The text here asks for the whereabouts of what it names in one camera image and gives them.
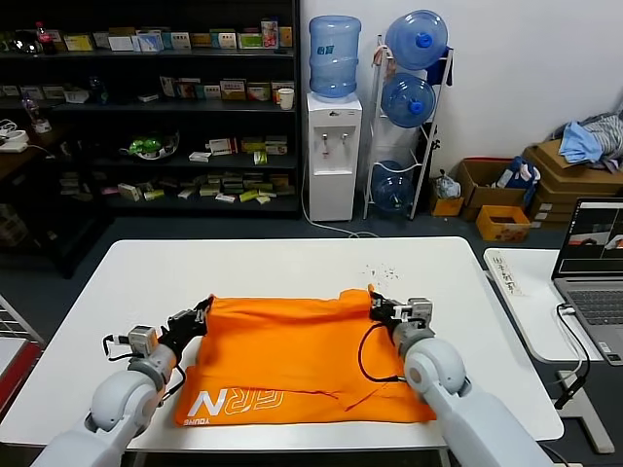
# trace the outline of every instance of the orange shirt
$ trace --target orange shirt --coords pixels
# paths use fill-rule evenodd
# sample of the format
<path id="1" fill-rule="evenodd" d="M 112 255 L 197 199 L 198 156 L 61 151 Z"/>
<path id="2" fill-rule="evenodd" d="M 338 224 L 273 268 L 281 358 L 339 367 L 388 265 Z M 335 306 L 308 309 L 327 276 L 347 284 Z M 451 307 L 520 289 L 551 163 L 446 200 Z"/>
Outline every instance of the orange shirt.
<path id="1" fill-rule="evenodd" d="M 357 349 L 372 325 L 370 304 L 365 290 L 346 290 L 338 300 L 215 298 L 197 366 L 187 369 L 175 421 L 433 419 L 432 410 L 406 383 L 374 383 L 361 374 Z M 363 363 L 375 377 L 402 375 L 385 329 L 366 341 Z"/>

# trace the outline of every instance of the white tabletop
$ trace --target white tabletop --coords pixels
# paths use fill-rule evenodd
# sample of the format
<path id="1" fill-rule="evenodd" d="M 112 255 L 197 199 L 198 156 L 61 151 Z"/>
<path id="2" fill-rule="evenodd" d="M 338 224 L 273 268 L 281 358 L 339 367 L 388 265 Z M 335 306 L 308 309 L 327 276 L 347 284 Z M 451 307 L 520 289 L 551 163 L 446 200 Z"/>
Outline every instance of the white tabletop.
<path id="1" fill-rule="evenodd" d="M 489 248 L 485 263 L 534 358 L 577 362 L 574 342 L 556 314 L 556 305 L 564 301 L 551 279 L 558 251 Z M 584 343 L 591 360 L 602 360 L 575 316 L 566 315 L 564 319 Z M 579 346 L 576 349 L 586 358 Z"/>
<path id="2" fill-rule="evenodd" d="M 115 243 L 0 425 L 0 441 L 44 445 L 84 418 L 100 382 L 123 369 L 107 334 L 159 326 L 210 293 L 336 298 L 373 283 L 386 297 L 434 303 L 432 328 L 453 343 L 472 380 L 499 397 L 537 440 L 560 438 L 558 418 L 526 351 L 462 238 L 124 240 Z M 200 340 L 184 353 L 192 364 Z M 146 451 L 431 449 L 436 422 L 341 422 L 177 427 L 175 400 L 129 448 Z"/>

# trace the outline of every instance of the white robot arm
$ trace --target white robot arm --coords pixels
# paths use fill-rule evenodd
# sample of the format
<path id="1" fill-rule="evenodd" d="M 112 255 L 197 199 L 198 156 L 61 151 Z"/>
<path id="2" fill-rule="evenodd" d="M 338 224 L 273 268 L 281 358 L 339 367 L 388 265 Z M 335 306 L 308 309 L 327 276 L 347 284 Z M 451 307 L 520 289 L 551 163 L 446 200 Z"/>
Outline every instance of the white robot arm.
<path id="1" fill-rule="evenodd" d="M 136 326 L 122 342 L 132 348 L 128 369 L 97 387 L 85 419 L 53 438 L 32 467 L 119 467 L 129 442 L 149 426 L 166 397 L 182 351 L 194 336 L 207 333 L 210 305 L 211 298 L 168 318 L 169 329 L 163 328 L 159 338 L 153 328 Z"/>
<path id="2" fill-rule="evenodd" d="M 552 461 L 493 394 L 467 377 L 463 361 L 428 327 L 432 303 L 406 305 L 374 294 L 373 319 L 389 329 L 405 379 L 437 415 L 442 436 L 464 467 L 551 466 Z"/>

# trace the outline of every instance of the laptop keyboard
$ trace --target laptop keyboard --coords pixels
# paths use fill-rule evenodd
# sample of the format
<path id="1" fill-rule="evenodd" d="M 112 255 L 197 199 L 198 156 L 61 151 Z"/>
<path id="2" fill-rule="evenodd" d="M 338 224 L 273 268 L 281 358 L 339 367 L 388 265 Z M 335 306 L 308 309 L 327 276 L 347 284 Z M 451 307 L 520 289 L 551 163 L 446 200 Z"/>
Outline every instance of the laptop keyboard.
<path id="1" fill-rule="evenodd" d="M 588 324 L 623 324 L 623 290 L 569 292 Z"/>

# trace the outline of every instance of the laptop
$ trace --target laptop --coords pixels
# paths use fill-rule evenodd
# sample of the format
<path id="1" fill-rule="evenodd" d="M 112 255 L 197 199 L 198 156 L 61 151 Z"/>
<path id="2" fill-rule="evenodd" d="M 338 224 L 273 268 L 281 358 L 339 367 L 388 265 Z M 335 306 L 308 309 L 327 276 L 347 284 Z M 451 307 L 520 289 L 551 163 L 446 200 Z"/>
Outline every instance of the laptop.
<path id="1" fill-rule="evenodd" d="M 579 198 L 552 280 L 610 365 L 623 365 L 623 198 Z"/>

